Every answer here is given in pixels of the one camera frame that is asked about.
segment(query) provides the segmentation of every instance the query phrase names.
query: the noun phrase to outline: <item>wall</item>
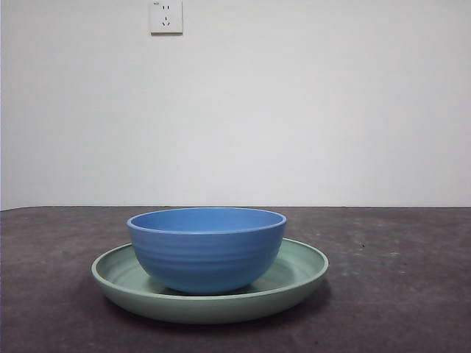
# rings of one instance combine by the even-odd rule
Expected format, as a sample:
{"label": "wall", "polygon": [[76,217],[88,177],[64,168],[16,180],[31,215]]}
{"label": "wall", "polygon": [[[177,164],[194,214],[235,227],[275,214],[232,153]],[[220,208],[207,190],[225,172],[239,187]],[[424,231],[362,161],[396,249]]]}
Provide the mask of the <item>wall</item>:
{"label": "wall", "polygon": [[471,1],[3,0],[2,208],[471,206]]}

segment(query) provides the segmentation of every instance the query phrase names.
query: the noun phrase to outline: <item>dark countertop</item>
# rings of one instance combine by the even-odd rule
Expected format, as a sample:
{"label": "dark countertop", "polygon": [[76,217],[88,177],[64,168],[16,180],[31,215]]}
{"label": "dark countertop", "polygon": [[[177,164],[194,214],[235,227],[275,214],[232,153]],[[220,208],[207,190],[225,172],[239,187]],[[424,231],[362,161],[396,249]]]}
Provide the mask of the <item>dark countertop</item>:
{"label": "dark countertop", "polygon": [[128,313],[91,276],[131,215],[161,208],[2,212],[2,352],[471,352],[471,208],[262,207],[328,256],[327,280],[283,313],[211,326]]}

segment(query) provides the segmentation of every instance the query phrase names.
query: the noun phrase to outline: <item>bowl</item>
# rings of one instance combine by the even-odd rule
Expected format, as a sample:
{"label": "bowl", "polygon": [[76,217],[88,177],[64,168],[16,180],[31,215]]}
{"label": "bowl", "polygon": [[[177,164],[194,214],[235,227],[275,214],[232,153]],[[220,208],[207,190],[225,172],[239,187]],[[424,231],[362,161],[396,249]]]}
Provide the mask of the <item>bowl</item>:
{"label": "bowl", "polygon": [[127,221],[142,268],[165,286],[215,294],[244,287],[275,260],[286,217],[237,207],[155,211]]}

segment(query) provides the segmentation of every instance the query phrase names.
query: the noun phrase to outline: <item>green plate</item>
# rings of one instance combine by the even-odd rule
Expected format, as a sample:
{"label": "green plate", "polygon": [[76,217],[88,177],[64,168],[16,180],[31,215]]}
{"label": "green plate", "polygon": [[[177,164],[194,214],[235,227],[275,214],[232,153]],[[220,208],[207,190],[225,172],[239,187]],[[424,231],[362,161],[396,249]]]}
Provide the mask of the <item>green plate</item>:
{"label": "green plate", "polygon": [[273,265],[252,284],[218,296],[192,296],[154,281],[139,265],[131,244],[110,250],[91,267],[105,295],[132,313],[185,324],[225,324],[279,313],[309,297],[328,267],[326,256],[283,239]]}

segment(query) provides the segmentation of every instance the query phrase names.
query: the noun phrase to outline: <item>wall socket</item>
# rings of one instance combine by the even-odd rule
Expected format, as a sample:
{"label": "wall socket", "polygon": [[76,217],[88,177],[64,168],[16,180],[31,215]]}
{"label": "wall socket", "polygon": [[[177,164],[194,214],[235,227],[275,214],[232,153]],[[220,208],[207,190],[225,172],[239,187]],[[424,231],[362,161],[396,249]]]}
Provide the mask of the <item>wall socket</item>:
{"label": "wall socket", "polygon": [[183,33],[182,0],[151,0],[149,4],[150,32]]}

